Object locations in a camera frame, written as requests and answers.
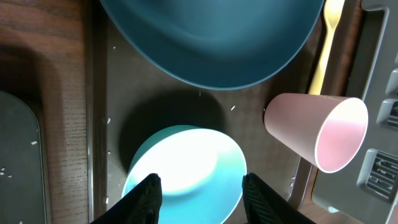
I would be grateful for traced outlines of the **pink plastic cup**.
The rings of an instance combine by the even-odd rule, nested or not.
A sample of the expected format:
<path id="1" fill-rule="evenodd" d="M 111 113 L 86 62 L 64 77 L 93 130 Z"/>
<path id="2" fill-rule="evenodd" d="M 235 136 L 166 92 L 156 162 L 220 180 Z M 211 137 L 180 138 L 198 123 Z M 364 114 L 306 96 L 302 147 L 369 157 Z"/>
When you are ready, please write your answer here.
<path id="1" fill-rule="evenodd" d="M 324 173 L 346 167 L 368 128 L 368 109 L 359 98 L 282 93 L 267 106 L 267 131 Z"/>

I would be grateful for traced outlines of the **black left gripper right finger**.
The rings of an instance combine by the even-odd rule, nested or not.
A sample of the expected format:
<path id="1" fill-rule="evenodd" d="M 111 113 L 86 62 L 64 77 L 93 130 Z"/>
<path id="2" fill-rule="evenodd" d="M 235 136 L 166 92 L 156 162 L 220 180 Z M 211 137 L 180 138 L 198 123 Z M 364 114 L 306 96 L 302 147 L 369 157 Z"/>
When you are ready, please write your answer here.
<path id="1" fill-rule="evenodd" d="M 249 224 L 315 224 L 254 173 L 243 177 L 242 189 Z"/>

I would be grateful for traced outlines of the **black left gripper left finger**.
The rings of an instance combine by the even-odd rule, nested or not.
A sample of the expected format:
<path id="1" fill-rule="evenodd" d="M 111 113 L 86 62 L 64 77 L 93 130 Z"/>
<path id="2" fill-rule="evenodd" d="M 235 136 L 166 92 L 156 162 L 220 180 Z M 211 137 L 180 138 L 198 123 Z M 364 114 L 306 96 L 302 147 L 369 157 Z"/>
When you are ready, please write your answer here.
<path id="1" fill-rule="evenodd" d="M 161 179 L 152 173 L 91 224 L 158 224 L 161 205 Z"/>

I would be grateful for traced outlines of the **light blue bowl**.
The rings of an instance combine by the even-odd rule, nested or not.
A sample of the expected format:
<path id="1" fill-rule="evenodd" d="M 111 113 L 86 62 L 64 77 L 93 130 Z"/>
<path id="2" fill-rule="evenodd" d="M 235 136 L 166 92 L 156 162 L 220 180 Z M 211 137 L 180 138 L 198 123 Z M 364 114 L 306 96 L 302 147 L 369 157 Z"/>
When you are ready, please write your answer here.
<path id="1" fill-rule="evenodd" d="M 122 195 L 151 173 L 161 179 L 159 223 L 224 223 L 247 173 L 244 154 L 225 133 L 189 125 L 158 131 L 136 151 Z"/>

